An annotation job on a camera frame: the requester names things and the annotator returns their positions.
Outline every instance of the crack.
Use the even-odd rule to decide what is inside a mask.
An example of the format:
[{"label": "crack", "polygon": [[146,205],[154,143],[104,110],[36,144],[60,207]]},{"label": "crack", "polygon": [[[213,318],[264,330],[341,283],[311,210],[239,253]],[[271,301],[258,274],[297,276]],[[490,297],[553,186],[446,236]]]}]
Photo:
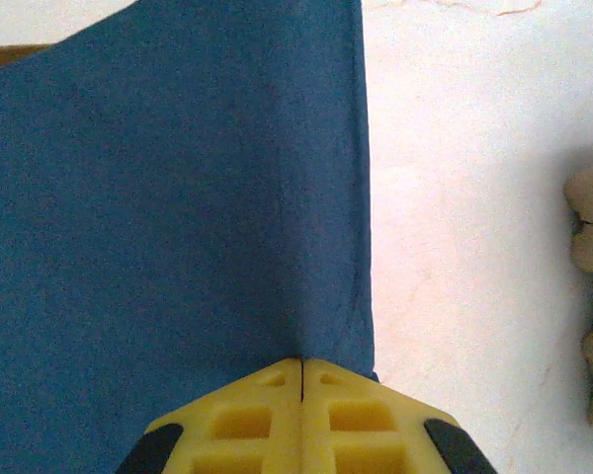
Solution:
[{"label": "crack", "polygon": [[[558,355],[558,354],[562,353],[562,350],[560,348],[570,338],[571,329],[572,329],[572,326],[570,324],[567,324],[566,328],[564,328],[564,330],[560,333],[560,335],[557,338],[557,341],[553,344],[553,346],[551,348],[551,359],[547,363],[547,365],[545,367],[545,371],[543,372],[543,377],[541,378],[541,381],[538,383],[538,385],[536,387],[536,391],[539,395],[542,392],[542,390],[551,382],[551,375],[553,374],[553,371],[560,366],[560,362],[559,362],[558,358],[554,355]],[[513,451],[514,445],[516,443],[516,438],[519,435],[521,429],[523,428],[523,425],[526,422],[530,421],[528,416],[530,416],[531,413],[534,410],[536,410],[541,405],[542,402],[543,402],[543,399],[540,396],[537,396],[536,399],[534,399],[527,406],[523,415],[518,419],[518,422],[516,423],[516,426],[512,430],[512,433],[510,433],[507,438],[507,442],[505,443],[505,451],[507,452],[507,454],[509,456],[507,471],[506,471],[508,474],[513,473],[514,469],[515,469],[515,463],[516,463],[515,457],[516,456],[515,456],[515,453],[513,453],[512,451]]]},{"label": "crack", "polygon": [[[461,8],[463,10],[468,10],[469,12],[473,12],[478,15],[486,15],[488,17],[506,17],[508,15],[521,15],[523,13],[529,13],[529,12],[538,10],[543,5],[543,0],[536,0],[534,5],[532,5],[531,7],[521,8],[521,9],[517,9],[517,10],[507,10],[505,12],[499,12],[499,13],[492,13],[491,10],[477,8],[477,7],[474,7],[474,6],[469,5],[468,3],[464,3],[464,2],[449,2],[447,0],[420,0],[420,1],[425,2],[425,3],[433,3],[435,5],[439,5],[440,7],[444,7],[444,8]],[[369,10],[381,10],[381,9],[388,8],[388,7],[399,8],[399,7],[403,7],[404,5],[406,5],[406,3],[407,3],[407,0],[386,2],[386,3],[382,3],[380,5],[376,5],[375,7],[371,7],[371,8],[369,8]]]},{"label": "crack", "polygon": [[528,13],[533,12],[534,10],[538,10],[541,5],[543,5],[543,0],[536,0],[536,3],[528,8],[522,8],[520,10],[509,10],[507,12],[497,13],[497,17],[504,17],[505,15],[519,15],[521,13]]}]

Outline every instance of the white wall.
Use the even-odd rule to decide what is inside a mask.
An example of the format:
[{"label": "white wall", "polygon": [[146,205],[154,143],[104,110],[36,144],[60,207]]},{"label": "white wall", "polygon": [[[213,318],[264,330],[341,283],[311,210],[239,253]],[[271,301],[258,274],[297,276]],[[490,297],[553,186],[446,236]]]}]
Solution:
[{"label": "white wall", "polygon": [[562,195],[593,161],[593,2],[383,3],[364,15],[382,382],[501,473],[593,473]]},{"label": "white wall", "polygon": [[0,0],[0,44],[64,40],[133,0]]}]

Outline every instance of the blue fabric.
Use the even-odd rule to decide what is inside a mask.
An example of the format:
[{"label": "blue fabric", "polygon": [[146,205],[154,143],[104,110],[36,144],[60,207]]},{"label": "blue fabric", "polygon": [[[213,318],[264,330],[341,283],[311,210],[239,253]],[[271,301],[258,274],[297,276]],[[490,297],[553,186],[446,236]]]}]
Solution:
[{"label": "blue fabric", "polygon": [[143,0],[0,68],[0,472],[289,356],[373,376],[358,2]]}]

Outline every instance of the black rubber pad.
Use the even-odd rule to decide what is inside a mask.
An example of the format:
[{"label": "black rubber pad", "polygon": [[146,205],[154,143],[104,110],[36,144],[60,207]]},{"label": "black rubber pad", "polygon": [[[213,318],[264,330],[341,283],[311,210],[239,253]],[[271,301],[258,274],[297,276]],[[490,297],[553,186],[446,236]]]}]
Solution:
[{"label": "black rubber pad", "polygon": [[443,420],[427,420],[424,428],[452,474],[497,474],[468,433]]},{"label": "black rubber pad", "polygon": [[172,423],[144,434],[116,474],[161,474],[182,431],[182,426]]}]

